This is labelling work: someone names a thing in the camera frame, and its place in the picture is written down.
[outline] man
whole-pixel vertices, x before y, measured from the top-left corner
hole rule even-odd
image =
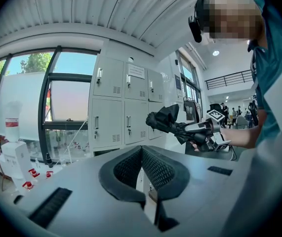
[[[254,148],[276,137],[280,129],[264,95],[282,73],[282,18],[277,10],[266,0],[198,0],[189,26],[196,42],[201,42],[202,32],[214,39],[250,40],[258,126],[221,129],[224,138],[233,146]]]
[[[241,107],[239,106],[239,109],[238,109],[238,116],[242,115],[242,111],[241,111]]]
[[[224,124],[227,125],[228,124],[228,117],[229,117],[229,109],[224,103],[222,103],[221,105],[222,105],[223,115],[225,116]]]
[[[238,112],[235,111],[234,108],[232,108],[232,115],[233,115],[233,121],[232,121],[232,125],[234,125],[236,123],[236,119],[238,118]]]

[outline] sky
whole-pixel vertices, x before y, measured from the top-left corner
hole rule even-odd
[[[17,73],[21,73],[20,62],[22,60],[27,61],[28,57],[29,55],[13,57],[7,69],[10,71],[8,75],[16,75]],[[57,60],[56,69],[54,72],[92,75],[96,58],[96,55],[91,54],[62,52]]]

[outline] red label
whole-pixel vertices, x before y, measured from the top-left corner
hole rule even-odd
[[[19,122],[6,122],[6,127],[16,127],[19,125]]]

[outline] ear cup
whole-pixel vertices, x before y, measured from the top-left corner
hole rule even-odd
[[[192,35],[194,36],[195,42],[200,43],[202,41],[202,37],[198,23],[196,21],[193,21],[189,23],[189,27],[192,32]]]

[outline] gray metal locker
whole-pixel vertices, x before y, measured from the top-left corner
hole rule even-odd
[[[129,66],[135,68],[135,73],[129,73]],[[146,69],[135,66],[133,64],[126,64],[125,67],[125,98],[148,100],[147,91],[147,73]]]
[[[99,58],[93,94],[96,96],[122,96],[123,62],[101,56]]]
[[[153,70],[148,70],[148,91],[149,101],[163,102],[164,101],[164,88],[162,81],[162,74]]]
[[[124,103],[125,143],[131,144],[148,139],[148,103],[128,101]]]
[[[149,102],[149,113],[151,112],[158,112],[161,108],[163,108],[164,104],[163,103],[157,103],[157,102]],[[155,139],[158,137],[161,137],[164,134],[164,132],[152,129],[149,126],[149,138]]]
[[[120,145],[122,102],[115,100],[92,100],[91,134],[94,148]]]

